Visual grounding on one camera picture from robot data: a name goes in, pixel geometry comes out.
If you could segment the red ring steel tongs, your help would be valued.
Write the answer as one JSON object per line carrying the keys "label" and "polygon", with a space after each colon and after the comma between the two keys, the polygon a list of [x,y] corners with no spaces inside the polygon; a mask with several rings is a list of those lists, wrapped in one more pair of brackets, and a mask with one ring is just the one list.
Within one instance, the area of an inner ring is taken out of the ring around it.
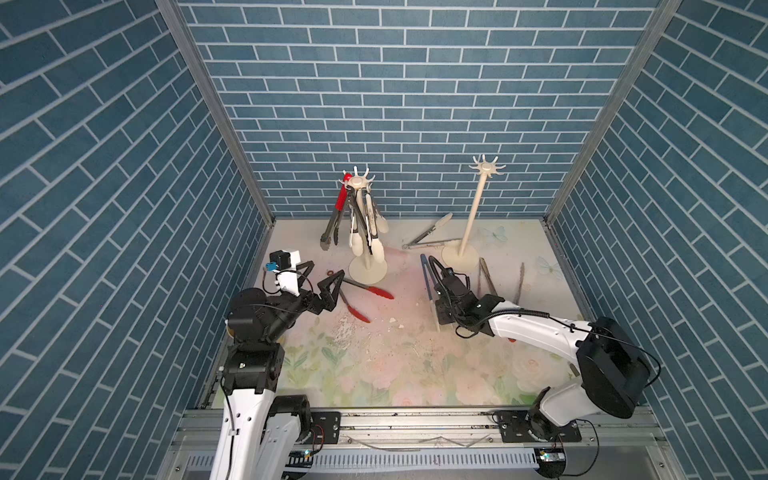
{"label": "red ring steel tongs", "polygon": [[337,196],[334,209],[326,225],[325,231],[320,237],[320,247],[323,251],[328,251],[331,244],[338,244],[340,223],[343,218],[343,212],[347,199],[347,183],[351,178],[352,175],[350,173],[344,173],[343,179],[341,181],[341,189]]}

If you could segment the black silicone tongs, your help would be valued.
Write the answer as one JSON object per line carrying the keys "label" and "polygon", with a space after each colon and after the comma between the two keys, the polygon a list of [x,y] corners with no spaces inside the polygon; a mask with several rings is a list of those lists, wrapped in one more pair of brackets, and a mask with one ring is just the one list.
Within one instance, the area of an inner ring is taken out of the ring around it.
{"label": "black silicone tongs", "polygon": [[350,247],[356,257],[360,257],[363,253],[370,249],[369,234],[367,228],[367,217],[362,213],[357,198],[356,191],[352,187],[347,187],[347,204],[350,209],[351,218],[351,234],[350,234]]}

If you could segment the blue wooden tip tongs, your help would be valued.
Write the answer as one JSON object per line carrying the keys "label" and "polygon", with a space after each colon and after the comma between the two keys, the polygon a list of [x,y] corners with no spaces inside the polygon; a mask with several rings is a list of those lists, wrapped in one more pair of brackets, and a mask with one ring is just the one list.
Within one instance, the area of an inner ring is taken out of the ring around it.
{"label": "blue wooden tip tongs", "polygon": [[423,272],[423,277],[424,277],[424,281],[425,281],[425,285],[426,285],[426,290],[427,290],[427,296],[428,296],[428,300],[429,300],[430,311],[431,311],[431,314],[432,314],[432,317],[433,317],[433,320],[434,320],[434,323],[435,323],[435,328],[436,328],[437,331],[440,331],[441,327],[440,327],[438,313],[437,313],[437,308],[436,308],[437,292],[435,290],[435,284],[434,284],[434,280],[432,278],[432,273],[431,273],[431,270],[430,270],[429,261],[428,261],[428,258],[427,258],[427,256],[425,254],[421,254],[420,255],[420,264],[421,264],[421,268],[422,268],[422,272]]}

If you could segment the cream silicone steel tongs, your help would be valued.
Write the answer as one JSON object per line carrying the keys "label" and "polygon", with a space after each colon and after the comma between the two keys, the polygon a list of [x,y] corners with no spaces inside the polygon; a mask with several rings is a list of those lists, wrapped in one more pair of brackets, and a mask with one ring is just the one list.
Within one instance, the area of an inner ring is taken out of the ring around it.
{"label": "cream silicone steel tongs", "polygon": [[366,191],[364,194],[364,205],[366,208],[366,218],[368,221],[368,237],[369,237],[370,251],[374,261],[376,263],[382,264],[385,262],[385,250],[379,238],[376,208],[373,202],[372,195],[369,191]]}

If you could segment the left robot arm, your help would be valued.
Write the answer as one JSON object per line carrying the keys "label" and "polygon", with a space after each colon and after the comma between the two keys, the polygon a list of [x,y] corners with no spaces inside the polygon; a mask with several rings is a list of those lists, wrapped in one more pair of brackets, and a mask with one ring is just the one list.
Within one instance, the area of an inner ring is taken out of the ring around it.
{"label": "left robot arm", "polygon": [[279,339],[306,313],[335,309],[345,273],[305,289],[311,261],[274,270],[278,291],[247,288],[229,303],[226,327],[234,344],[221,369],[224,413],[210,477],[280,479],[294,446],[312,431],[305,395],[276,394],[285,351]]}

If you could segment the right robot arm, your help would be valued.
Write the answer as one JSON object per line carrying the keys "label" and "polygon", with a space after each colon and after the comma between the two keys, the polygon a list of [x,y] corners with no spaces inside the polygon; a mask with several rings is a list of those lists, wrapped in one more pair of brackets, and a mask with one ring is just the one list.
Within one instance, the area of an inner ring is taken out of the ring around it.
{"label": "right robot arm", "polygon": [[437,319],[453,325],[458,337],[515,340],[555,354],[574,368],[565,384],[540,390],[525,415],[527,430],[539,441],[553,442],[566,426],[595,413],[631,418],[644,390],[661,374],[660,361],[611,318],[572,321],[498,295],[478,298],[467,275],[433,256],[423,255],[421,263],[434,290]]}

